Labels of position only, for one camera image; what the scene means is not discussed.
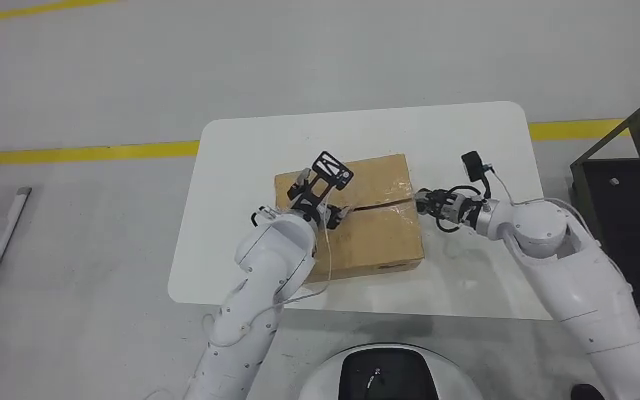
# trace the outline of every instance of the metal frame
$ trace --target metal frame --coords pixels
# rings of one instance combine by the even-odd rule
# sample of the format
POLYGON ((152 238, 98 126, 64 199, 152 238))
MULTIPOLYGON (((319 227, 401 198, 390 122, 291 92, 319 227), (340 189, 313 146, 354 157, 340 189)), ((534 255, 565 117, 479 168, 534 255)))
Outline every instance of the metal frame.
POLYGON ((631 133, 631 139, 636 147, 636 151, 640 154, 640 108, 637 109, 633 114, 631 114, 627 119, 622 121, 620 125, 616 126, 611 132, 609 132, 605 137, 600 139, 598 143, 593 145, 589 150, 587 150, 583 155, 581 155, 577 160, 571 163, 571 173, 573 175, 573 191, 574 191, 574 202, 582 216, 589 225, 593 235, 602 240, 602 229, 600 223, 598 222, 598 218, 596 216, 593 201, 591 198, 591 192, 589 191, 589 185, 587 182, 587 177, 584 172, 584 163, 589 160, 591 156, 593 156, 598 150, 602 149, 609 142, 611 142, 614 138, 616 138, 620 133, 624 132, 626 129, 629 129, 629 133, 631 133))

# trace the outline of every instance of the cable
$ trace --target cable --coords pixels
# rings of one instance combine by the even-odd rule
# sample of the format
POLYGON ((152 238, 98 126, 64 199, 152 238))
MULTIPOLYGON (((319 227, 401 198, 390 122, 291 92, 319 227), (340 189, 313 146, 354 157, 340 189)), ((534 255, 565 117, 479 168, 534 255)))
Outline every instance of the cable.
MULTIPOLYGON (((537 199, 525 200, 525 201, 521 201, 519 203, 516 203, 516 202, 513 201, 513 197, 511 196, 511 193, 509 192, 509 189, 507 189, 507 185, 500 178, 500 176, 498 176, 498 174, 496 174, 496 171, 493 169, 493 167, 491 167, 491 172, 493 172, 493 175, 496 177, 496 179, 498 179, 498 181, 500 182, 500 184, 504 188, 504 191, 507 193, 507 196, 509 197, 509 203, 511 203, 512 206, 521 206, 521 205, 529 204, 529 203, 538 203, 538 202, 541 202, 541 201, 548 201, 549 203, 555 204, 556 206, 558 206, 560 208, 564 208, 565 210, 567 210, 571 214, 573 214, 573 216, 575 216, 578 219, 578 221, 580 222, 580 224, 582 225, 584 230, 587 232, 587 234, 589 234, 589 236, 591 236, 591 239, 596 240, 596 238, 593 236, 593 233, 591 233, 591 230, 589 229, 589 226, 587 225, 587 221, 585 221, 585 219, 582 216, 582 214, 580 214, 580 211, 578 211, 578 209, 575 208, 570 203, 568 203, 568 202, 566 202, 566 201, 564 201, 562 199, 558 199, 556 197, 539 197, 537 199)), ((613 261, 613 259, 611 257, 609 257, 609 255, 607 253, 605 253, 604 251, 602 253, 607 257, 609 262, 613 265, 613 267, 616 269, 616 271, 618 271, 618 273, 623 277, 623 279, 626 280, 626 278, 624 278, 624 274, 622 273, 622 270, 620 269, 618 264, 616 264, 616 262, 613 261)))
MULTIPOLYGON (((322 222, 324 224, 324 227, 323 227, 323 229, 324 229, 324 238, 325 238, 325 240, 327 242, 327 250, 329 252, 329 273, 327 274, 327 282, 325 283, 324 287, 322 289, 320 289, 319 291, 315 292, 315 293, 306 294, 304 296, 295 297, 295 298, 289 299, 289 300, 284 300, 284 301, 276 303, 276 304, 274 304, 272 306, 269 306, 269 307, 267 307, 267 308, 265 308, 265 309, 263 309, 261 311, 258 311, 256 313, 256 315, 254 315, 247 324, 245 324, 245 325, 243 325, 241 327, 241 330, 242 330, 243 333, 238 337, 238 339, 236 341, 234 341, 232 343, 216 343, 216 342, 212 341, 211 337, 207 334, 207 337, 209 338, 209 341, 212 344, 214 344, 216 347, 231 347, 234 344, 240 342, 240 340, 242 340, 242 338, 247 333, 249 333, 249 331, 251 330, 251 325, 253 325, 253 322, 256 320, 256 318, 258 318, 263 313, 265 313, 265 312, 267 312, 267 311, 269 311, 269 310, 271 310, 273 308, 276 308, 276 307, 284 306, 286 304, 294 303, 296 301, 300 301, 300 300, 308 299, 308 298, 311 298, 311 297, 319 296, 319 295, 321 295, 322 293, 324 293, 327 290, 327 288, 329 287, 329 284, 331 283, 331 272, 332 272, 332 269, 333 269, 333 255, 331 253, 331 243, 329 242, 329 230, 327 229, 327 210, 328 210, 327 205, 329 204, 329 198, 331 197, 331 192, 333 192, 333 189, 334 188, 332 187, 329 190, 329 193, 327 193, 327 197, 325 197, 323 202, 321 203, 321 204, 324 203, 324 211, 323 211, 323 214, 322 214, 322 222)), ((202 317, 201 324, 202 324, 202 328, 203 329, 204 329, 204 319, 207 317, 207 315, 211 315, 211 314, 205 314, 202 317)))
MULTIPOLYGON (((450 194, 452 194, 453 192, 455 192, 456 190, 471 190, 472 192, 474 192, 475 194, 477 194, 478 196, 480 196, 480 191, 471 186, 471 185, 458 185, 458 186, 454 186, 451 189, 447 190, 447 192, 445 193, 445 201, 449 198, 448 196, 450 194)), ((442 226, 442 208, 444 207, 444 201, 442 203, 440 203, 440 205, 436 208, 435 212, 434 212, 434 217, 436 219, 436 226, 438 227, 438 229, 440 229, 442 232, 444 233, 453 233, 455 231, 457 231, 458 229, 460 229, 459 226, 454 226, 453 228, 445 228, 442 226)))
POLYGON ((272 308, 275 307, 279 307, 279 306, 283 306, 285 304, 290 304, 290 303, 295 303, 296 301, 300 301, 300 300, 304 300, 304 299, 308 299, 310 297, 315 297, 315 296, 319 296, 322 293, 324 293, 327 288, 329 287, 329 284, 331 283, 331 271, 333 269, 333 255, 331 254, 331 243, 329 242, 329 230, 327 229, 327 204, 329 204, 329 197, 331 197, 331 192, 333 192, 334 187, 332 187, 331 189, 329 189, 329 193, 327 193, 327 197, 324 198, 323 203, 324 203, 324 211, 322 213, 322 222, 324 224, 324 239, 327 242, 327 251, 329 253, 329 273, 327 274, 327 282, 325 283, 324 287, 322 289, 320 289, 319 291, 315 292, 315 293, 311 293, 311 294, 306 294, 304 296, 300 296, 300 297, 295 297, 293 299, 289 299, 289 300, 285 300, 285 301, 281 301, 280 303, 276 303, 274 305, 272 305, 271 307, 268 307, 266 309, 264 309, 263 311, 260 311, 255 317, 253 317, 253 319, 251 320, 251 322, 249 323, 249 325, 251 325, 253 323, 253 321, 263 312, 270 310, 272 308))
POLYGON ((496 174, 496 170, 493 169, 493 167, 491 167, 490 170, 491 172, 493 172, 493 176, 495 176, 498 182, 500 182, 500 184, 504 188, 504 191, 507 192, 507 196, 509 197, 509 203, 511 203, 512 206, 515 205, 515 203, 513 202, 513 197, 511 197, 511 193, 509 192, 509 189, 507 189, 507 185, 505 185, 504 181, 498 176, 498 174, 496 174))

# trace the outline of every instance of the white table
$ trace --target white table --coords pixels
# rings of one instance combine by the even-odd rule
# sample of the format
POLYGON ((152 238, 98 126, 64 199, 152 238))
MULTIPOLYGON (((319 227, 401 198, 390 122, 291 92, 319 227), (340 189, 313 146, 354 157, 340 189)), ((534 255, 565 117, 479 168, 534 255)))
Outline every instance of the white table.
MULTIPOLYGON (((460 156, 477 150, 515 200, 542 196, 524 112, 510 102, 213 121, 193 170, 171 298, 222 303, 243 279, 235 248, 252 229, 251 213, 273 204, 274 175, 309 166, 322 150, 341 161, 404 153, 414 190, 468 184, 460 156)), ((494 197, 506 198, 490 182, 494 197)), ((428 216, 421 222, 426 259, 415 270, 334 281, 325 294, 288 307, 551 319, 502 243, 467 229, 446 235, 428 216)))

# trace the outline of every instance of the gray floor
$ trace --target gray floor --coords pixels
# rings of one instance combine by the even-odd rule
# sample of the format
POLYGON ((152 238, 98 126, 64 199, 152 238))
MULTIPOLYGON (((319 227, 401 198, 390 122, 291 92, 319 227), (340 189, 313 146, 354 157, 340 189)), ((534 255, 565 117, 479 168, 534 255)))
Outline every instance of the gray floor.
POLYGON ((532 122, 622 118, 640 103, 639 13, 634 0, 127 0, 3 20, 0 149, 496 100, 532 122))
MULTIPOLYGON (((538 163, 556 162, 545 146, 538 163)), ((176 304, 166 290, 193 162, 0 168, 0 210, 18 186, 34 188, 0 268, 3 398, 182 395, 213 308, 176 304)), ((445 355, 488 399, 562 399, 573 382, 595 382, 553 322, 287 311, 250 398, 295 399, 319 362, 376 341, 445 355)))

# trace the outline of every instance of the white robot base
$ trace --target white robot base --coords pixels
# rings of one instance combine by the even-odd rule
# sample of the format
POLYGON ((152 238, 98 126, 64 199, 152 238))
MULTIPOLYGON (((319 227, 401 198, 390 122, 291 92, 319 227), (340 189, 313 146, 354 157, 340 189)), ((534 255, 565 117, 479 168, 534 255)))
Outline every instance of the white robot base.
POLYGON ((299 400, 482 400, 457 365, 427 349, 369 344, 344 350, 307 379, 299 400))

